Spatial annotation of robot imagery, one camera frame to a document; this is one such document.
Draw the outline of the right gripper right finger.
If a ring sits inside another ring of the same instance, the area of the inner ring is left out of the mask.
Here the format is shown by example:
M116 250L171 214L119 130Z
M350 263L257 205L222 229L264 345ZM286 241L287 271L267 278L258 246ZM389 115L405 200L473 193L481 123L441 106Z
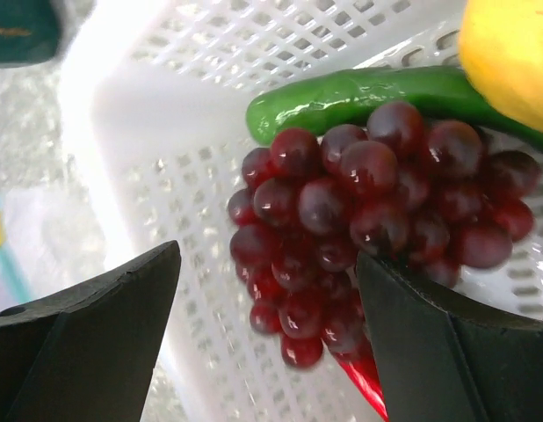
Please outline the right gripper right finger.
M543 321L360 253L358 286L391 421L543 421Z

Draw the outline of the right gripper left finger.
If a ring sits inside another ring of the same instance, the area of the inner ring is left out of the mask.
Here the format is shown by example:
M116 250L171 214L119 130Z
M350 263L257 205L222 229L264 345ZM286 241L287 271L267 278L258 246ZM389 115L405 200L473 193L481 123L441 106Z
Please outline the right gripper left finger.
M0 421L137 421L177 290L178 243L0 312Z

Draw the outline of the clear zip top bag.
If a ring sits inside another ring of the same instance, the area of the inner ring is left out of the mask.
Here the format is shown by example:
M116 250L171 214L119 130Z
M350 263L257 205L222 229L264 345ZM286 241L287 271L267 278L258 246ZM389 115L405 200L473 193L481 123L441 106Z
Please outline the clear zip top bag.
M32 274L36 263L32 204L30 191L0 193L0 312L37 297Z

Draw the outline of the red grape bunch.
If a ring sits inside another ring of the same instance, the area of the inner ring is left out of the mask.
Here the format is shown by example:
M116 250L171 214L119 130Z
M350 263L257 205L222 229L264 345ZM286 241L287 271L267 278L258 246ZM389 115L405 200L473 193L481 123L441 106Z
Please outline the red grape bunch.
M250 325L279 337L287 366L309 369L324 353L372 355L350 278L359 254L400 259L448 288L465 268L502 266L533 230L525 199L542 170L525 152L491 152L463 121L428 124L393 101L362 127L285 129L243 159L242 176L229 249Z

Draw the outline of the red chili pepper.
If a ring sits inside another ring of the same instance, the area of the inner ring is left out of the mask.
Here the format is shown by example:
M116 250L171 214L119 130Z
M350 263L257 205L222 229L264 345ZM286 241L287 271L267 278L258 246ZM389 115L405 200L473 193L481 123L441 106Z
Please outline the red chili pepper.
M385 398L373 355L366 353L363 356L350 357L334 353L333 357L381 419L388 421Z

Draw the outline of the green chili pepper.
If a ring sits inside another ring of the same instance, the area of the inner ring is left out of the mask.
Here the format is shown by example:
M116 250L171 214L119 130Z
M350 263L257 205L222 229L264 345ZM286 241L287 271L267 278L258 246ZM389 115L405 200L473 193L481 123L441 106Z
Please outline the green chili pepper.
M449 66L345 69L287 84L254 98L245 113L252 138L268 146L290 127L324 135L341 124L365 125L379 106L404 100L431 119L455 119L517 137L543 153L543 133L493 109L464 72Z

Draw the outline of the white plastic basket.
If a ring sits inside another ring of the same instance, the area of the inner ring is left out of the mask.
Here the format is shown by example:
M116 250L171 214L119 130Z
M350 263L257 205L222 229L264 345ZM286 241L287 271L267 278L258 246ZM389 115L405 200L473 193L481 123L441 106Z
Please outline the white plastic basket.
M258 145L261 94L345 69L458 67L461 1L100 1L62 69L63 141L118 266L176 240L177 296L161 357L192 421L380 421L331 356L286 367L256 334L228 252L229 197ZM493 152L543 153L494 129ZM543 321L543 176L533 231L454 292Z

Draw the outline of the yellow lemon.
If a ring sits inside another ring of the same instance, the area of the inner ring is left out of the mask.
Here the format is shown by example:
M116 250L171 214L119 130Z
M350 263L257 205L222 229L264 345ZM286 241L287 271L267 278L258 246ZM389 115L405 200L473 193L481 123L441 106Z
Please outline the yellow lemon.
M543 133L543 1L468 1L459 58L501 114Z

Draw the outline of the dark green tray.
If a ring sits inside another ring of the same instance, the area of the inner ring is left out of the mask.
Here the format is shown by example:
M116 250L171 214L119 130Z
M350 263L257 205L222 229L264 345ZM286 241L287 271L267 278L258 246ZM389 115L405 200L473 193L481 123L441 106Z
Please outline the dark green tray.
M61 48L66 20L63 1L0 0L0 69L53 59Z

